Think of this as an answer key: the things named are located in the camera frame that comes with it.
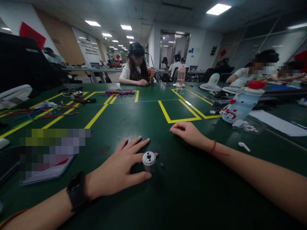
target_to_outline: paper sheet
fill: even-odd
[[[277,129],[289,136],[307,136],[307,130],[300,128],[290,122],[280,119],[272,114],[269,114],[263,110],[251,111],[249,113],[252,117],[257,118],[263,123]]]

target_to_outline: water bottle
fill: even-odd
[[[243,87],[230,103],[222,109],[222,119],[233,124],[238,119],[244,119],[258,103],[259,98],[265,91],[264,81],[251,81],[248,87]]]
[[[184,66],[181,66],[178,68],[178,76],[177,76],[177,82],[176,82],[176,89],[181,89],[182,84],[185,81],[185,71],[186,68]]]

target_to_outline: white earbud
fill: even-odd
[[[247,152],[250,152],[250,149],[246,146],[246,144],[244,144],[243,142],[239,142],[238,144],[240,147],[245,148]]]

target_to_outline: green table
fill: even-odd
[[[13,145],[18,145],[27,128],[90,127],[92,131],[90,141],[80,148],[80,153],[60,179],[21,187],[16,173],[0,187],[0,200],[5,205],[0,221],[63,189],[79,171],[89,173],[96,169],[125,138],[132,140],[142,135],[143,138],[150,137],[151,141],[141,152],[159,153],[153,177],[113,196],[97,199],[68,220],[63,229],[304,229],[228,167],[189,146],[169,129],[172,122],[191,120],[208,138],[243,152],[245,150],[238,146],[238,142],[244,142],[251,149],[249,154],[307,176],[306,142],[298,146],[302,138],[289,140],[283,134],[276,135],[270,128],[260,135],[234,130],[209,113],[211,101],[204,101],[189,88],[176,91],[162,83],[148,87],[84,84],[84,91],[88,92],[85,96],[117,88],[133,89],[136,95],[113,99],[94,93],[91,98],[96,98],[97,102],[80,106],[75,110],[79,114],[56,122],[53,118],[37,119],[7,136],[7,132],[23,120],[12,122],[17,115],[0,118],[1,122],[10,124],[1,130],[0,135],[4,134]],[[30,100],[30,105],[56,96],[58,89],[42,93]],[[58,96],[51,101],[59,104],[62,98]],[[65,97],[64,103],[68,102],[70,98]],[[304,112],[299,106],[291,106],[298,111],[293,113],[296,117]],[[278,106],[271,112],[277,116],[282,114],[282,117],[284,107]],[[132,168],[132,172],[142,170],[142,164]]]

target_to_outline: black smartwatch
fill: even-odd
[[[79,172],[69,182],[67,186],[67,194],[73,206],[71,212],[78,213],[88,206],[89,199],[85,196],[85,173]]]

